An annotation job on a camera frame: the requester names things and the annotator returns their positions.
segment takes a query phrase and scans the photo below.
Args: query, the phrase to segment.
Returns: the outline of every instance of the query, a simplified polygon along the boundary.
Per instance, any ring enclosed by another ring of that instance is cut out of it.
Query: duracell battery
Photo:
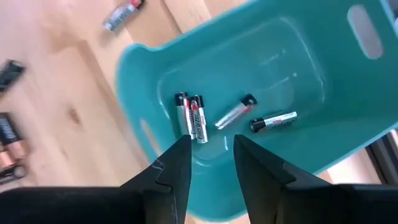
[[[14,159],[25,159],[28,155],[26,143],[8,113],[0,113],[0,141]]]
[[[0,151],[0,170],[8,169],[16,164],[9,151]]]

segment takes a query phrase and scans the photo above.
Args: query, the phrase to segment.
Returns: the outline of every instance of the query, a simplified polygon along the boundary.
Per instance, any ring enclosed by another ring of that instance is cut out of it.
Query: wooden surface
[[[160,46],[244,0],[147,0],[117,35],[102,21],[122,0],[1,0],[0,62],[27,65],[0,99],[32,150],[29,175],[0,187],[117,186],[148,165],[115,98],[133,43]],[[204,223],[187,217],[187,223]],[[249,223],[245,215],[231,223]]]

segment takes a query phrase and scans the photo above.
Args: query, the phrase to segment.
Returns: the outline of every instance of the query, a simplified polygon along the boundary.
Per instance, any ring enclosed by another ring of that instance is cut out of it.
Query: bin handle cutout
[[[351,6],[347,19],[363,54],[373,60],[380,58],[383,46],[365,7],[362,4]]]

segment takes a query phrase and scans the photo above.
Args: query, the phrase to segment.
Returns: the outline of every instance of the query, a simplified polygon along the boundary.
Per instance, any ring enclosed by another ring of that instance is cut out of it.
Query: teal plastic bin
[[[383,51],[375,60],[365,56],[348,22],[355,4],[367,10],[379,35]],[[235,134],[320,172],[396,126],[397,60],[384,1],[252,1],[165,46],[128,47],[117,93],[150,161],[158,156],[156,145],[164,151],[180,137],[174,94],[203,95],[209,143],[193,143],[188,211],[226,221],[246,212],[234,168]],[[258,105],[216,130],[212,124],[247,93]],[[289,111],[298,113],[293,125],[250,131],[249,120]]]

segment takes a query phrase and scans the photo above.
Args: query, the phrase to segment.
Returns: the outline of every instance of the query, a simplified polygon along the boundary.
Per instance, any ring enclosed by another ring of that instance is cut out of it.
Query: battery
[[[195,139],[195,128],[193,127],[193,117],[188,99],[188,93],[180,92],[174,95],[175,106],[177,109],[178,125],[181,135],[189,134],[191,139]]]
[[[131,2],[119,6],[115,9],[112,14],[104,21],[104,28],[111,32],[115,32],[116,29],[134,13],[136,13],[143,5],[144,0],[132,0]]]
[[[0,113],[0,141],[16,160],[25,159],[28,148],[8,113]]]
[[[229,110],[226,115],[215,123],[216,128],[219,130],[225,128],[242,114],[250,111],[256,104],[257,100],[255,97],[252,94],[247,94],[233,109]]]
[[[0,185],[9,183],[13,180],[21,179],[27,174],[25,166],[13,164],[8,167],[2,167],[0,170]]]
[[[251,131],[258,133],[266,129],[270,129],[276,126],[281,126],[284,124],[289,124],[297,120],[297,113],[291,112],[288,114],[283,114],[275,117],[268,118],[258,118],[250,121]]]
[[[204,144],[208,142],[205,118],[205,104],[203,97],[195,95],[190,98],[193,120],[195,123],[195,133],[197,136],[197,143]]]
[[[0,91],[6,91],[25,72],[25,66],[15,60],[8,60],[0,71]]]
[[[0,152],[0,170],[4,170],[14,165],[16,162],[8,151]]]

